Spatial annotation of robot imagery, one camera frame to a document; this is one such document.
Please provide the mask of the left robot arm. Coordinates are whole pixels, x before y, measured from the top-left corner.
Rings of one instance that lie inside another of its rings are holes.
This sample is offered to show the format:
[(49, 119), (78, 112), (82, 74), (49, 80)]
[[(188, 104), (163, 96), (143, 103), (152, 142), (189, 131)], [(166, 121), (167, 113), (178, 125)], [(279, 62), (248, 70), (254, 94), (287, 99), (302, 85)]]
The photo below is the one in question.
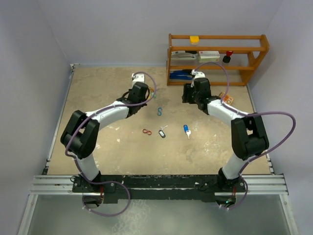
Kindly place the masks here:
[(111, 105), (86, 113), (77, 110), (71, 115), (60, 141), (66, 148), (65, 155), (74, 160), (88, 191), (95, 192), (101, 185), (101, 173), (93, 157), (99, 131), (136, 114), (146, 106), (149, 94), (147, 84), (135, 82), (131, 89)]

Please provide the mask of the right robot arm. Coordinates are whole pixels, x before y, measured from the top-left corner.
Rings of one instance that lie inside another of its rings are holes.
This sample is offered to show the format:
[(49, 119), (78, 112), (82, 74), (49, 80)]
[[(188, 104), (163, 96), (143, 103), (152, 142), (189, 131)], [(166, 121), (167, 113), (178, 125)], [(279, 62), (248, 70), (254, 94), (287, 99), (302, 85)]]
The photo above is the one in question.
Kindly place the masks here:
[(209, 80), (194, 79), (183, 85), (182, 102), (196, 104), (198, 109), (230, 126), (233, 154), (217, 175), (217, 185), (222, 191), (230, 191), (238, 182), (243, 169), (269, 147), (268, 136), (260, 116), (232, 108), (218, 96), (211, 94)]

